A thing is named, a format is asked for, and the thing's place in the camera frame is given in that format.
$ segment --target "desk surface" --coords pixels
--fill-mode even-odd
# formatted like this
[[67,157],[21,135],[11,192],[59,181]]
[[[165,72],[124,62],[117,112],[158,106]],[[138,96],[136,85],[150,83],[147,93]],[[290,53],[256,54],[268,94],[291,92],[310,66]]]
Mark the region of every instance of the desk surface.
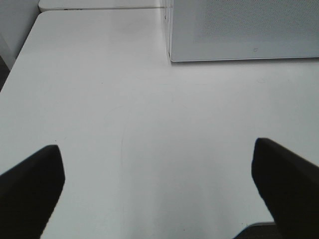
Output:
[[171,64],[160,9],[41,14],[0,93],[0,169],[58,144],[42,238],[230,239],[271,221],[257,137],[319,164],[318,60]]
[[161,7],[161,0],[40,0],[39,8],[48,10],[116,9]]

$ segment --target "white table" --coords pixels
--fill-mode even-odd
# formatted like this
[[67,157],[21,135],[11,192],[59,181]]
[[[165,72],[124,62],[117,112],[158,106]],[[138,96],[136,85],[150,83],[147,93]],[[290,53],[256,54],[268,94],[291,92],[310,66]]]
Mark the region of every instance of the white table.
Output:
[[39,8],[48,10],[88,10],[117,8],[158,8],[161,0],[40,0]]
[[171,65],[160,9],[48,11],[0,93],[0,173],[59,145],[44,239],[230,239],[272,220],[257,137],[319,164],[318,75],[309,59]]

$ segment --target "white tabletop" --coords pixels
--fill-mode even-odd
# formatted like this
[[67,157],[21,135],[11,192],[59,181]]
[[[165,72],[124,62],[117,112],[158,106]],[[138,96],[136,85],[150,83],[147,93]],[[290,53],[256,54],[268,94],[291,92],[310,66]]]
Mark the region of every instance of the white tabletop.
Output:
[[230,239],[271,221],[257,137],[319,164],[318,60],[173,64],[160,9],[41,14],[0,93],[0,169],[58,144],[42,238]]
[[40,0],[41,11],[161,7],[161,0]]

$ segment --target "floor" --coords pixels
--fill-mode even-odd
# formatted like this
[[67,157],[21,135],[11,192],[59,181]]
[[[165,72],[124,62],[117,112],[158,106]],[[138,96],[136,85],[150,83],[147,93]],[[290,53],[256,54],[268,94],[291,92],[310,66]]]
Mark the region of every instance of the floor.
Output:
[[8,77],[10,71],[8,67],[5,65],[4,61],[0,57],[0,91],[6,81],[6,78]]

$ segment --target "perforated metal panel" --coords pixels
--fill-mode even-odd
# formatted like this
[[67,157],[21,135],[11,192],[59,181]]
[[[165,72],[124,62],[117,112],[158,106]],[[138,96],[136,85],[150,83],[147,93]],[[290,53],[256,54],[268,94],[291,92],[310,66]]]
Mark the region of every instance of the perforated metal panel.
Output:
[[173,61],[319,56],[319,0],[174,0]]

